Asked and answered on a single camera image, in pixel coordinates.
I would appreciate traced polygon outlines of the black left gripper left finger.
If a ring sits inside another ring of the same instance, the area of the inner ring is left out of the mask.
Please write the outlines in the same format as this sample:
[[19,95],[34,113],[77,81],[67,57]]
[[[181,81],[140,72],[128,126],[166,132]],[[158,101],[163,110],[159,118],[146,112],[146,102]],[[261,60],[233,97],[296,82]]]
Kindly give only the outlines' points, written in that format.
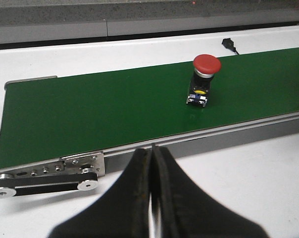
[[149,237],[151,153],[135,150],[118,180],[95,203],[56,226],[51,238]]

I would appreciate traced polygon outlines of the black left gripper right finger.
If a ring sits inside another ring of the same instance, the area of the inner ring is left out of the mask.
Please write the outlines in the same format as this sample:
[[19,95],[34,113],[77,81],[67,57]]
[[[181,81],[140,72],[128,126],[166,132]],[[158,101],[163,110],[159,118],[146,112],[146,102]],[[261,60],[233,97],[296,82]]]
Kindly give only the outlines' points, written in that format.
[[266,238],[258,224],[200,189],[166,147],[152,146],[153,213],[161,238]]

